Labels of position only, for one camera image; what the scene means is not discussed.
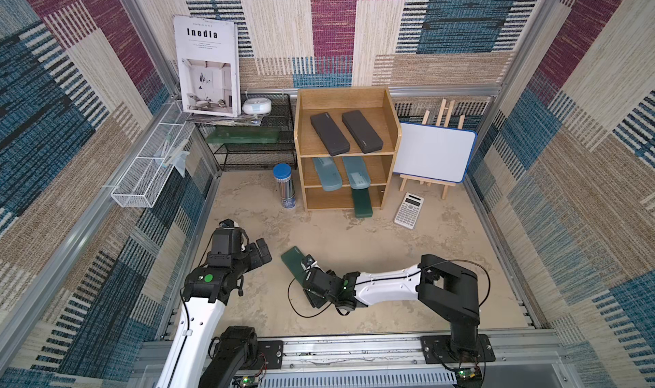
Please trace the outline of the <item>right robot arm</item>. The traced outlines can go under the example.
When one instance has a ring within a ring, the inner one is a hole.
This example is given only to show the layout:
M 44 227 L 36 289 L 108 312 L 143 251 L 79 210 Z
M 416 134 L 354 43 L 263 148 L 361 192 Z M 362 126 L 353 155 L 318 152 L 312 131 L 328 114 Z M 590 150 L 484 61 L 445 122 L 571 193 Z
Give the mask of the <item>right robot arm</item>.
M 356 309 L 393 301 L 419 301 L 450 324 L 445 350 L 455 362 L 484 359 L 485 345 L 479 335 L 480 313 L 477 274 L 431 254 L 402 270 L 383 273 L 350 272 L 342 277 L 321 269 L 307 256 L 301 260 L 302 286 L 306 294 L 333 305 L 348 315 Z

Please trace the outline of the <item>light blue pencil case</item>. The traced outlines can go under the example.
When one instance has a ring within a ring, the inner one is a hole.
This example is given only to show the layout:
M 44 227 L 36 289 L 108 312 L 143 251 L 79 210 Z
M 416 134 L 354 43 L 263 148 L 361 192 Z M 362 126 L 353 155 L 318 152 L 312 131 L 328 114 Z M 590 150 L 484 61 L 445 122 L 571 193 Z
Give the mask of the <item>light blue pencil case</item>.
M 312 161 L 324 191 L 333 192 L 342 188 L 343 181 L 333 158 L 313 158 Z
M 343 163 L 349 184 L 353 190 L 366 190 L 370 187 L 371 179 L 363 157 L 344 157 Z

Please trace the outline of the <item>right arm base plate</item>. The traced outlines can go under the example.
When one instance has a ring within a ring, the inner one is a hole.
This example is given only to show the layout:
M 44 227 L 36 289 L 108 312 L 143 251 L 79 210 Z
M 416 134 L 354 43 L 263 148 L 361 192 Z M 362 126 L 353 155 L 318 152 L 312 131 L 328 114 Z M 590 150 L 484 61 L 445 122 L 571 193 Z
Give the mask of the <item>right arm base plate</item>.
M 426 364 L 488 363 L 496 361 L 489 336 L 479 334 L 473 350 L 457 350 L 451 346 L 450 335 L 422 336 L 421 350 Z

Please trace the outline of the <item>dark green pencil case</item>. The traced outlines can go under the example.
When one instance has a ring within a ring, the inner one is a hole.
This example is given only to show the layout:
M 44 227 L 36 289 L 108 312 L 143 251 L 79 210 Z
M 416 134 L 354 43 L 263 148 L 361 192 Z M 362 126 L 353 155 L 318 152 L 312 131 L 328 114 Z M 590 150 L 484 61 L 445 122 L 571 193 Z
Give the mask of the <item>dark green pencil case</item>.
M 284 265 L 286 265 L 288 270 L 291 271 L 295 281 L 298 282 L 300 286 L 303 286 L 303 281 L 306 277 L 305 270 L 302 265 L 304 259 L 305 255 L 297 247 L 292 247 L 281 255 L 281 260 L 283 261 Z M 321 309 L 327 304 L 325 299 L 322 299 L 315 294 L 309 293 L 307 291 L 305 291 L 304 294 L 310 302 L 310 305 L 315 309 Z
M 357 219 L 366 219 L 373 216 L 373 207 L 368 189 L 351 190 L 354 214 Z

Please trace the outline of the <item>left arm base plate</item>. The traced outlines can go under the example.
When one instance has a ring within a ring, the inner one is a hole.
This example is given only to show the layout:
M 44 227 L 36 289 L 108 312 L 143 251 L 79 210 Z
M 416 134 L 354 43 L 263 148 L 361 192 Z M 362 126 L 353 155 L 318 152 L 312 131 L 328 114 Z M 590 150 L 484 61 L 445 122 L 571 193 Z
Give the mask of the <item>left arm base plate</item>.
M 282 367 L 284 358 L 283 340 L 259 340 L 255 362 L 250 366 L 254 371 L 278 370 Z

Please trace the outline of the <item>black pencil case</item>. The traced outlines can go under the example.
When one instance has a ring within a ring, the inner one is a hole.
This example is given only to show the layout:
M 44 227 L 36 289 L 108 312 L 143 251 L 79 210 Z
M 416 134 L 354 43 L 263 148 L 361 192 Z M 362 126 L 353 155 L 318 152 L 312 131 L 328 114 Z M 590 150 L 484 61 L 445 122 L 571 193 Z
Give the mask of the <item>black pencil case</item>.
M 312 115 L 310 123 L 331 156 L 346 154 L 350 151 L 350 143 L 329 113 Z
M 358 147 L 363 154 L 382 150 L 384 145 L 383 140 L 375 129 L 373 129 L 372 125 L 370 125 L 366 120 L 361 111 L 353 110 L 343 113 L 342 122 L 358 144 Z

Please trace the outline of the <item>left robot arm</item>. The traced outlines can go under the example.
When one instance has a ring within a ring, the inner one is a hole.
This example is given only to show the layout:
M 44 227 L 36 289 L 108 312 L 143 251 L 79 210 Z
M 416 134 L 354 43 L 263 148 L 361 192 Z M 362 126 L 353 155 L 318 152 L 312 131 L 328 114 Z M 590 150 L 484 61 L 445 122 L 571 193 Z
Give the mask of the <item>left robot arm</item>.
M 231 219 L 219 223 L 209 252 L 186 276 L 180 291 L 181 314 L 157 387 L 230 387 L 236 373 L 259 357 L 253 328 L 233 326 L 215 345 L 215 330 L 230 294 L 243 294 L 244 275 L 271 262 L 265 240 L 251 242 Z

